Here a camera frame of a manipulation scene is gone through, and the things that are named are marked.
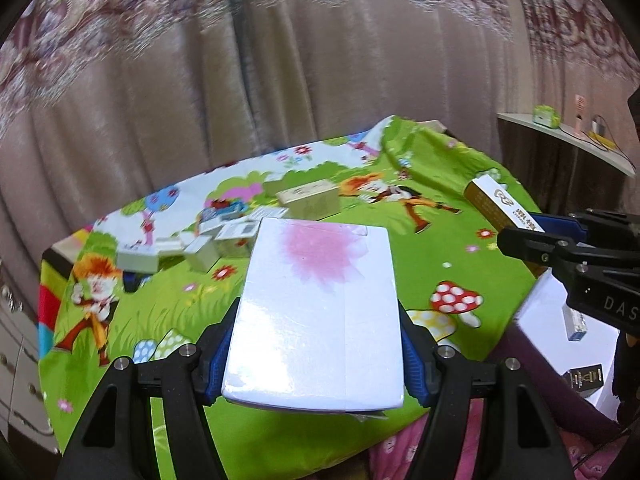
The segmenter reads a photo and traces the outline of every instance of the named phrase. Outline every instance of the metal bolt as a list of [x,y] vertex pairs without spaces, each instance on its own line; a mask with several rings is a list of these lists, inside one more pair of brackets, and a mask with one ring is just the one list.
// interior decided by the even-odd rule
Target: metal bolt
[[515,357],[507,357],[504,360],[504,365],[512,372],[520,370],[520,361],[518,361]]
[[443,359],[451,359],[456,354],[456,349],[453,346],[443,345],[438,348],[438,355]]
[[196,350],[197,350],[196,345],[187,343],[186,345],[182,345],[178,350],[178,352],[180,352],[180,355],[182,357],[191,357],[193,354],[196,353]]
[[113,364],[116,370],[124,370],[129,366],[129,359],[127,357],[118,357]]

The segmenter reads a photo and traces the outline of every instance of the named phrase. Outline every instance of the cartoon tree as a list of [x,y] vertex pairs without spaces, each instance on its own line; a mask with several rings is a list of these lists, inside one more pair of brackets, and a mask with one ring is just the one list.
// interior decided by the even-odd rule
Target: cartoon tree
[[133,216],[136,213],[142,213],[142,224],[140,227],[145,235],[145,245],[152,245],[154,242],[154,220],[153,214],[166,211],[175,202],[180,195],[180,188],[177,186],[169,186],[150,194],[146,198],[141,198],[124,206],[120,212],[123,216]]

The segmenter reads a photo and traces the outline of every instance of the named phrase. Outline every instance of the tablecloth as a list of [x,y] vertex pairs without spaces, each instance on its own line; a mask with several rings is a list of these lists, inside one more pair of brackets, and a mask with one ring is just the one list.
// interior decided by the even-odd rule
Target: tablecloth
[[[99,219],[66,240],[71,248],[52,248],[42,269],[40,375],[61,449],[113,358],[162,358],[195,341],[241,294],[248,259],[220,260],[207,274],[181,262],[135,294],[125,294],[114,266],[116,245],[150,243],[193,229],[206,207],[233,202],[249,211],[272,204],[270,186],[286,189],[322,178],[339,185],[342,211],[327,221],[386,227],[399,299],[412,319],[465,356],[483,359],[534,281],[521,262],[500,254],[496,233],[462,195],[466,184],[484,173],[526,209],[537,210],[509,172],[483,153],[391,117],[362,134],[281,150],[187,179]],[[80,245],[66,269],[59,268],[62,262],[52,264]],[[105,293],[110,283],[113,290]],[[108,305],[103,319],[90,313],[96,304],[102,312]],[[152,402],[152,413],[162,477],[171,479],[159,400]],[[409,396],[386,420],[366,422],[348,415],[255,410],[224,400],[206,410],[232,480],[300,478],[367,449],[423,413]]]

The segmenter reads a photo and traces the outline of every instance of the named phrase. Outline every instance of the beige curtain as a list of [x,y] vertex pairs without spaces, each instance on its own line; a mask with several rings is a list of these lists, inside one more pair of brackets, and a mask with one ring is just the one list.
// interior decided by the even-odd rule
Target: beige curtain
[[638,61],[606,9],[550,0],[595,5],[626,65],[581,58],[584,41],[540,47],[534,17],[551,7],[530,1],[35,0],[0,51],[0,254],[16,293],[35,307],[41,252],[127,202],[389,114],[438,119],[513,163],[545,207],[570,153],[500,131],[496,112],[570,115],[580,92],[640,155],[626,134]]

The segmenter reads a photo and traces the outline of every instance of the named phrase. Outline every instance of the pile of boxes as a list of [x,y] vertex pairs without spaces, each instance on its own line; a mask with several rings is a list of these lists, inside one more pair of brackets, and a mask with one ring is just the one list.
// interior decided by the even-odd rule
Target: pile of boxes
[[125,290],[135,291],[144,277],[160,270],[161,260],[183,257],[196,272],[209,272],[223,257],[249,257],[263,218],[320,220],[340,212],[338,187],[319,180],[275,193],[280,207],[259,206],[247,216],[237,210],[205,209],[195,232],[156,238],[152,245],[120,245],[116,264],[124,272]]

